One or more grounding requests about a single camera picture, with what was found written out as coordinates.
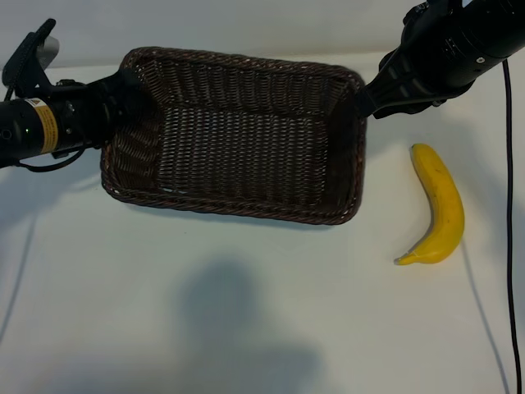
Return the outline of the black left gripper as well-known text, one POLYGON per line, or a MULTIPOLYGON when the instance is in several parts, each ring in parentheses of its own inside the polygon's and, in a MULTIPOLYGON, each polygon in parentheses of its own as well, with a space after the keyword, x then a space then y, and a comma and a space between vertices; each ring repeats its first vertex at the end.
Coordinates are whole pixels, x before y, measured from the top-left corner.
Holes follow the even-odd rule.
POLYGON ((155 118, 160 109, 153 96, 142 90, 137 75, 120 69, 106 80, 83 84, 59 80, 53 91, 53 110, 60 127, 54 158, 64 158, 82 149, 100 149, 110 137, 110 111, 116 125, 155 118))

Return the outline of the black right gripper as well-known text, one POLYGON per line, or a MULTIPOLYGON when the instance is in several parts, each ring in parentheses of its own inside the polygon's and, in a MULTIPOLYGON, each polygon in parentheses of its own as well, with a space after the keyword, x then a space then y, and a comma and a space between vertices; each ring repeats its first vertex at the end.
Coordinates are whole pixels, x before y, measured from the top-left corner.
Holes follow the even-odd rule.
POLYGON ((470 89, 470 39, 460 24, 407 24, 399 47, 356 93, 360 117, 420 113, 470 89))

